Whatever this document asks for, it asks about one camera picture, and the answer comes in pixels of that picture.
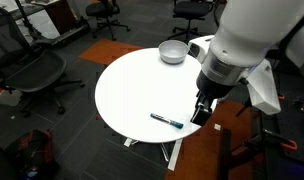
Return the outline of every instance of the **chair wheel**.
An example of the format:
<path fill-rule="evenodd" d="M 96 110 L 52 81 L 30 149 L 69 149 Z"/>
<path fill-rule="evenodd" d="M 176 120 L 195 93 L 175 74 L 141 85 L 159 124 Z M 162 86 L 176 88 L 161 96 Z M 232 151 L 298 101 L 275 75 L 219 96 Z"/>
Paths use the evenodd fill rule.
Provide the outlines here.
<path fill-rule="evenodd" d="M 65 113 L 64 107 L 59 107 L 58 113 L 59 113 L 59 114 L 64 114 L 64 113 Z"/>
<path fill-rule="evenodd" d="M 28 118 L 31 116 L 31 112 L 30 111 L 24 111 L 23 112 L 23 117 Z"/>

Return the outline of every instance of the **bowl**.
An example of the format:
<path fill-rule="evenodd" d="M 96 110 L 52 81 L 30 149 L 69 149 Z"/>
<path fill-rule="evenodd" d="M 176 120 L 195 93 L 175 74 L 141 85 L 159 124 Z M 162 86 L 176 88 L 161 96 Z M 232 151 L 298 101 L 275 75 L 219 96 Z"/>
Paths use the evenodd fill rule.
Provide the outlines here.
<path fill-rule="evenodd" d="M 188 46 L 177 40 L 164 41 L 159 45 L 161 59 L 169 64 L 183 62 L 188 51 Z"/>

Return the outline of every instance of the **floor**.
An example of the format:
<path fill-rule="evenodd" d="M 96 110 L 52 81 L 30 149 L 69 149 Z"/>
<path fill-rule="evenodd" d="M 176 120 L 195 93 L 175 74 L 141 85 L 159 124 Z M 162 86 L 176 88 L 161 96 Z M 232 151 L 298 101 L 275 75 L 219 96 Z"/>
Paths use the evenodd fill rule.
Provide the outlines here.
<path fill-rule="evenodd" d="M 113 28 L 117 41 L 142 47 L 157 47 L 172 35 L 174 26 L 185 27 L 184 19 L 173 19 L 172 0 L 128 0 L 119 1 L 121 14 L 117 16 L 122 24 L 131 27 L 130 32 Z M 94 19 L 89 20 L 92 27 Z M 216 26 L 212 13 L 205 21 L 194 21 L 204 34 L 214 34 Z M 7 147 L 13 140 L 33 129 L 51 129 L 54 135 L 54 155 L 61 166 L 56 179 L 100 180 L 100 179 L 164 179 L 167 171 L 163 154 L 158 145 L 137 144 L 123 146 L 125 138 L 96 120 L 94 90 L 97 79 L 103 72 L 103 65 L 78 58 L 96 41 L 107 38 L 107 29 L 93 39 L 86 34 L 65 47 L 54 51 L 66 60 L 66 79 L 82 79 L 86 87 L 77 85 L 57 89 L 66 108 L 64 115 L 56 113 L 56 106 L 44 95 L 32 110 L 32 116 L 24 118 L 20 113 L 22 103 L 16 107 L 0 105 L 0 146 Z M 247 90 L 237 87 L 230 98 L 237 102 L 246 100 Z M 167 144 L 171 152 L 173 144 Z"/>

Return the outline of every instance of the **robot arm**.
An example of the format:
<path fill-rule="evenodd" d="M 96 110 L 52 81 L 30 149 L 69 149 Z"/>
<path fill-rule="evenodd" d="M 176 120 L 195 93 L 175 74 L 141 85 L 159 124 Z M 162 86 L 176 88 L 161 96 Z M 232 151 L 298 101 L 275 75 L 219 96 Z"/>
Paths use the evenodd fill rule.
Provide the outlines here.
<path fill-rule="evenodd" d="M 200 49 L 198 99 L 224 97 L 246 79 L 253 106 L 278 113 L 272 68 L 264 59 L 277 43 L 304 75 L 304 0 L 229 0 L 215 36 L 189 42 Z"/>

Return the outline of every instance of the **marker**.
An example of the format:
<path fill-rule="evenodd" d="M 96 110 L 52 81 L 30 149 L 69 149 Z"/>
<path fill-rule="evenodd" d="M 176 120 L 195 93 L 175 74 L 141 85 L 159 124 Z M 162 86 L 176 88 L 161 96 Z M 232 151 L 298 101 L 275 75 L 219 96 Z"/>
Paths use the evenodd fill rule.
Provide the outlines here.
<path fill-rule="evenodd" d="M 157 119 L 157 120 L 159 120 L 159 121 L 162 121 L 162 122 L 165 122 L 165 123 L 167 123 L 167 124 L 170 124 L 170 125 L 172 125 L 172 126 L 178 128 L 178 129 L 182 129 L 182 128 L 183 128 L 183 124 L 178 123 L 178 122 L 176 122 L 176 121 L 172 121 L 172 120 L 170 120 L 170 119 L 164 118 L 164 117 L 162 117 L 162 116 L 159 116 L 159 115 L 156 115 L 156 114 L 153 114 L 153 113 L 151 113 L 150 116 L 151 116 L 152 118 L 154 118 L 154 119 Z"/>

